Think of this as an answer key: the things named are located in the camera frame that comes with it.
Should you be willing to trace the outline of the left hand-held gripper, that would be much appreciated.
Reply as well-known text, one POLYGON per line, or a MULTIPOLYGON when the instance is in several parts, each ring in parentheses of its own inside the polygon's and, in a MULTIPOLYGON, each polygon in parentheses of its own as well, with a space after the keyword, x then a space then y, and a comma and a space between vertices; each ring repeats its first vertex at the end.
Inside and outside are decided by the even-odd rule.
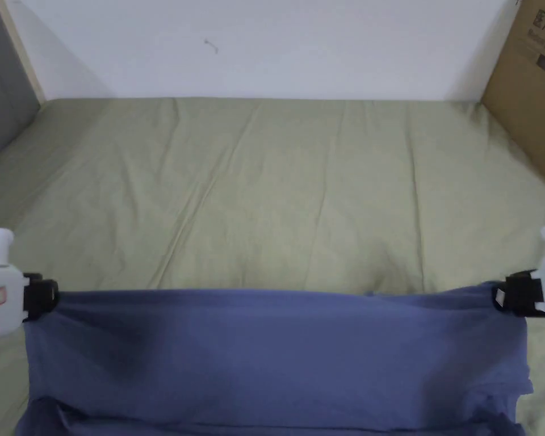
POLYGON ((23 322, 52 312, 58 304, 58 283, 41 274, 24 273, 9 260, 14 234, 0 228, 0 337, 19 329, 23 322))

